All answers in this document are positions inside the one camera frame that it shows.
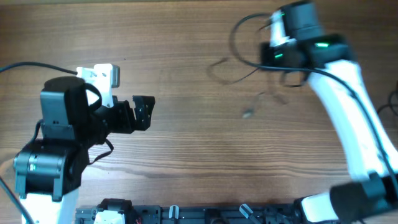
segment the wooden surface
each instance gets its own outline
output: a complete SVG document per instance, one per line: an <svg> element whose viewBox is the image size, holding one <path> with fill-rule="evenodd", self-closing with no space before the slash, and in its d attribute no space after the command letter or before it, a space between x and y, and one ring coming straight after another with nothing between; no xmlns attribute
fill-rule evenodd
<svg viewBox="0 0 398 224"><path fill-rule="evenodd" d="M206 74L207 66L229 56L235 22L286 3L2 6L0 63L30 60L72 70L114 63L121 67L121 87L114 90L119 99L156 97L148 131L109 136L115 150L84 171L78 206L103 198L135 205L291 202L349 181L343 150L319 99L307 86L280 87L279 73L257 73L235 85L221 85ZM325 29L352 43L375 106L386 102L397 81L397 6L397 1L318 1ZM253 60L254 31L262 24L251 21L238 35L242 54ZM231 59L214 73L234 80L250 71ZM12 160L42 117L39 93L46 80L60 75L65 74L32 67L0 74L0 175L12 188ZM261 91L266 94L255 115L242 119ZM396 119L389 111L381 119L398 146ZM91 159L106 150L90 149ZM19 223L3 191L0 199L0 223ZM391 213L370 223L396 218Z"/></svg>

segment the wooden table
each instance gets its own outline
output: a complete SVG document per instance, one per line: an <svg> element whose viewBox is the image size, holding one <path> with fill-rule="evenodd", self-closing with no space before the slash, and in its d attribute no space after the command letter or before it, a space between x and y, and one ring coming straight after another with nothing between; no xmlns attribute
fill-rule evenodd
<svg viewBox="0 0 398 224"><path fill-rule="evenodd" d="M2 6L0 62L38 61L72 70L114 63L121 67L121 86L114 90L119 99L156 97L150 129L111 134L114 152L86 168L78 206L104 198L164 206L291 202L349 181L341 144L322 104L307 86L281 87L279 73L259 72L235 85L206 74L210 64L230 56L227 40L235 22L288 2ZM325 29L352 43L374 105L385 103L397 81L397 1L317 3ZM240 51L253 60L255 30L263 23L248 22L238 35ZM214 69L226 80L250 71L232 58ZM12 188L12 160L42 117L43 84L61 75L66 74L33 67L0 74L0 175ZM262 91L254 116L242 119ZM381 119L398 146L396 119L390 111ZM91 159L106 150L93 147ZM0 223L19 223L2 190L0 199ZM370 222L396 218L391 213Z"/></svg>

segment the green light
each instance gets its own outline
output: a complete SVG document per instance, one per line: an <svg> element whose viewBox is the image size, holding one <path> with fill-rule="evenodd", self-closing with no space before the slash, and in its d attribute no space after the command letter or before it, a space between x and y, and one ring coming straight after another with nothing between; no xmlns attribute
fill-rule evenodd
<svg viewBox="0 0 398 224"><path fill-rule="evenodd" d="M315 46L317 47L329 47L328 43L316 43Z"/></svg>

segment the wood grain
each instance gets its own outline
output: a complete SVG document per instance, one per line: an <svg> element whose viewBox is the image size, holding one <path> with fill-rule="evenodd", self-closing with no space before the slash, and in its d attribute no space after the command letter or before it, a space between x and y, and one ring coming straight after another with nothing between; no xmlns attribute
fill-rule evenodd
<svg viewBox="0 0 398 224"><path fill-rule="evenodd" d="M229 56L228 34L240 18L272 12L291 1L137 2L0 7L1 65L51 63L74 70L96 63L121 67L122 100L154 95L152 126L111 134L115 151L83 173L78 206L103 198L136 205L219 205L291 202L349 181L341 144L309 87L286 89L278 73L257 73L221 85L206 68ZM352 43L375 106L395 88L398 59L396 1L317 1L325 29ZM238 35L244 55L256 59L251 21ZM216 67L219 78L250 72L233 59ZM14 187L12 160L40 119L39 93L61 74L16 68L0 75L0 175ZM251 119L242 113L259 92ZM397 120L381 115L398 146ZM107 150L90 149L91 158ZM20 216L0 191L0 223ZM396 213L370 223L394 223Z"/></svg>

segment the black robot arm segment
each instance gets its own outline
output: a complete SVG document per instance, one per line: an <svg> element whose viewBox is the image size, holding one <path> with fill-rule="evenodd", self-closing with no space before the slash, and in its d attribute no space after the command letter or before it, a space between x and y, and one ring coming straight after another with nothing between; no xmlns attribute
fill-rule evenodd
<svg viewBox="0 0 398 224"><path fill-rule="evenodd" d="M53 201L81 184L81 173L90 164L88 150L104 144L110 133L131 134L150 126L153 96L133 96L134 112L128 101L101 105L101 94L84 79L60 77L47 81L40 94L43 139L28 143L14 159L16 192L52 194ZM98 95L88 105L86 90Z"/></svg>

